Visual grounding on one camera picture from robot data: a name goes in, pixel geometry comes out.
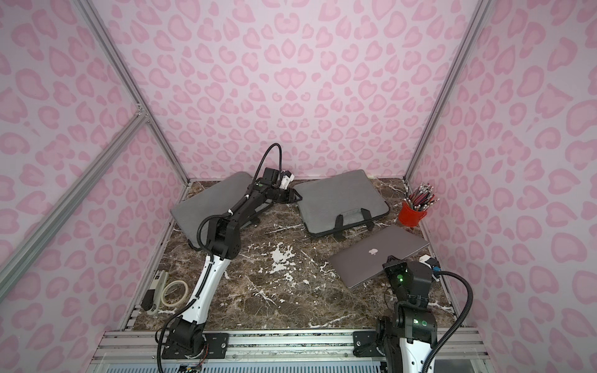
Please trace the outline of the black laptop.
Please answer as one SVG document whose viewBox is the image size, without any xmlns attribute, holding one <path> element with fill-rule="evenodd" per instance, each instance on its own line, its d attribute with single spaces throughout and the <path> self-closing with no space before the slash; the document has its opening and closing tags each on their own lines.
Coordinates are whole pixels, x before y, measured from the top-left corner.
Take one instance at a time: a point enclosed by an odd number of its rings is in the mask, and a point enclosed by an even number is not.
<svg viewBox="0 0 597 373">
<path fill-rule="evenodd" d="M 329 258 L 347 288 L 354 288 L 383 271 L 389 256 L 408 258 L 429 245 L 425 239 L 397 226 L 389 226 Z"/>
</svg>

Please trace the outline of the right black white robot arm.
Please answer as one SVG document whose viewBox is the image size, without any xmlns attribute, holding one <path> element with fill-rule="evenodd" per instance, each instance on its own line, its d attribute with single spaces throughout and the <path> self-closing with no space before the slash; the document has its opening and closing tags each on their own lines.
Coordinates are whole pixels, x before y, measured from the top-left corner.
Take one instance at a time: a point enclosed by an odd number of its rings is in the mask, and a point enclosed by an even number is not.
<svg viewBox="0 0 597 373">
<path fill-rule="evenodd" d="M 428 307 L 432 269 L 389 256 L 383 265 L 396 302 L 393 316 L 379 321 L 377 345 L 388 372 L 429 372 L 435 367 L 438 326 Z"/>
</svg>

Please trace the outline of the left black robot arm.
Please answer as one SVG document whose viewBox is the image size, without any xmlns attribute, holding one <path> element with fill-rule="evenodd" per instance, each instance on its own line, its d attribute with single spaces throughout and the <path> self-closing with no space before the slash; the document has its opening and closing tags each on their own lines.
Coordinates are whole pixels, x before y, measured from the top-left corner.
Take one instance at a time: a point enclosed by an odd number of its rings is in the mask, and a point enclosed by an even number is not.
<svg viewBox="0 0 597 373">
<path fill-rule="evenodd" d="M 293 179 L 291 172 L 271 168 L 256 180 L 239 172 L 172 209 L 191 249 L 205 251 L 206 258 L 188 303 L 169 317 L 156 339 L 159 361 L 207 357 L 203 332 L 208 310 L 228 265 L 239 255 L 241 229 L 275 203 L 300 201 L 301 196 L 289 186 Z"/>
</svg>

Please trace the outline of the grey laptop bag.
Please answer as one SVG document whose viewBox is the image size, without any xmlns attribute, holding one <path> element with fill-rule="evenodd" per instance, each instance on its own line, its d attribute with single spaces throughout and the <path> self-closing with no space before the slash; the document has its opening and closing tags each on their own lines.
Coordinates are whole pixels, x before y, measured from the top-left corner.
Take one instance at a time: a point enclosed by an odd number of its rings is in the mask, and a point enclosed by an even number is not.
<svg viewBox="0 0 597 373">
<path fill-rule="evenodd" d="M 325 180 L 300 183 L 295 191 L 303 198 L 298 208 L 307 231 L 315 236 L 333 235 L 365 225 L 390 213 L 390 206 L 374 187 L 364 170 L 354 170 Z"/>
<path fill-rule="evenodd" d="M 172 208 L 171 212 L 191 247 L 233 259 L 240 251 L 241 229 L 280 196 L 273 178 L 276 170 L 254 180 L 248 173 L 235 173 Z"/>
</svg>

